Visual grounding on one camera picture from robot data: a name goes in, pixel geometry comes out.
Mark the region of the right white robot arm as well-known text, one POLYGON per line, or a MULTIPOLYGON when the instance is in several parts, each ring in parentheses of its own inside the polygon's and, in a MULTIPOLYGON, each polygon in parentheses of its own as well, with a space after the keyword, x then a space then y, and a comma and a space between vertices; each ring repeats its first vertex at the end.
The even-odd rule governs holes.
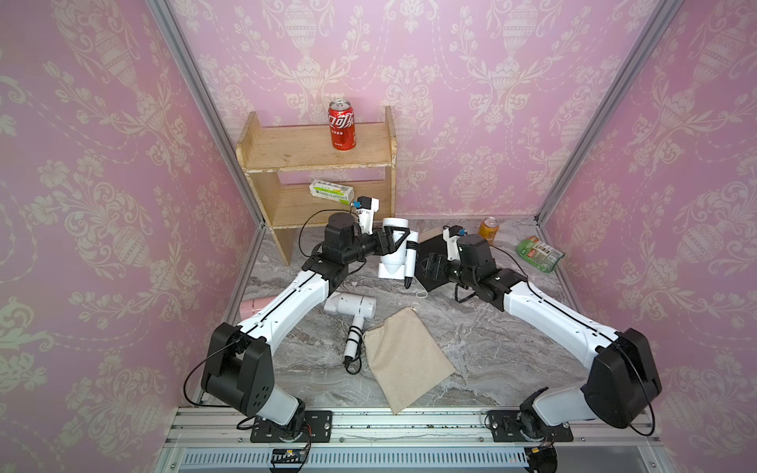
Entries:
POLYGON ((416 277, 428 292, 453 283, 536 328, 562 346, 588 371, 585 382, 542 388, 518 408, 522 435, 546 438, 556 427, 599 420, 626 429, 652 410, 662 383, 650 342, 639 331, 598 323, 538 290, 520 271, 498 266, 487 240, 478 235, 434 236, 419 246, 416 277))

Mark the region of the beige linen drawstring bag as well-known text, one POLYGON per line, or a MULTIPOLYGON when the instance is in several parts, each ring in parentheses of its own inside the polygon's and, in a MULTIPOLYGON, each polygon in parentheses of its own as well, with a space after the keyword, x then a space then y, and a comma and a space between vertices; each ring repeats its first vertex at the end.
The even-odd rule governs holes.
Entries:
POLYGON ((455 373, 414 309, 406 307, 365 334, 369 368, 394 415, 455 373))

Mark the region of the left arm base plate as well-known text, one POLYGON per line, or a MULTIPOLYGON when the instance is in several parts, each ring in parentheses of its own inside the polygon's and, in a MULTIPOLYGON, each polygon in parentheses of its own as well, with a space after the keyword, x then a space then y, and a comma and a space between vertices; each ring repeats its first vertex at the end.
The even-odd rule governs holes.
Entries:
POLYGON ((306 410, 296 414, 289 424, 279 425, 256 417, 250 432, 252 443, 329 443, 333 427, 330 410, 306 410))

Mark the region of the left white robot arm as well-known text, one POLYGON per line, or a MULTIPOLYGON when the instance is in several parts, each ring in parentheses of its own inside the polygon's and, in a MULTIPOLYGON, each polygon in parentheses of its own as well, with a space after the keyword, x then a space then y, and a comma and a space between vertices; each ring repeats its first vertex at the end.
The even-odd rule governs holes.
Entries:
POLYGON ((201 388, 246 417, 268 421, 283 439, 297 439, 306 429, 306 404, 276 385, 276 350, 305 315, 336 292, 350 264, 373 255, 406 256, 417 246, 418 234, 404 219, 387 218, 380 230, 368 232, 347 212, 331 215, 323 242, 282 293, 255 317, 214 330, 201 388))

